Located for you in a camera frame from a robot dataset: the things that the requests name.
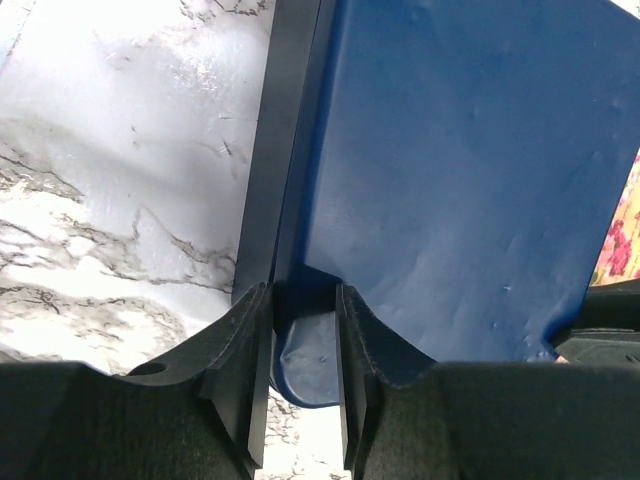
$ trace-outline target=marble table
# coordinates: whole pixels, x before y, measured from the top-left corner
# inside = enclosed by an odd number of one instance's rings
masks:
[[[0,361],[123,373],[226,312],[274,1],[2,0]],[[336,408],[269,415],[257,478],[347,478]]]

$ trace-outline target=marble pattern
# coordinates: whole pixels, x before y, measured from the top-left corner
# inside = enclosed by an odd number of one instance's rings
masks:
[[[124,373],[229,308],[274,0],[32,3],[0,3],[0,361]],[[339,423],[272,393],[256,478],[348,478]]]

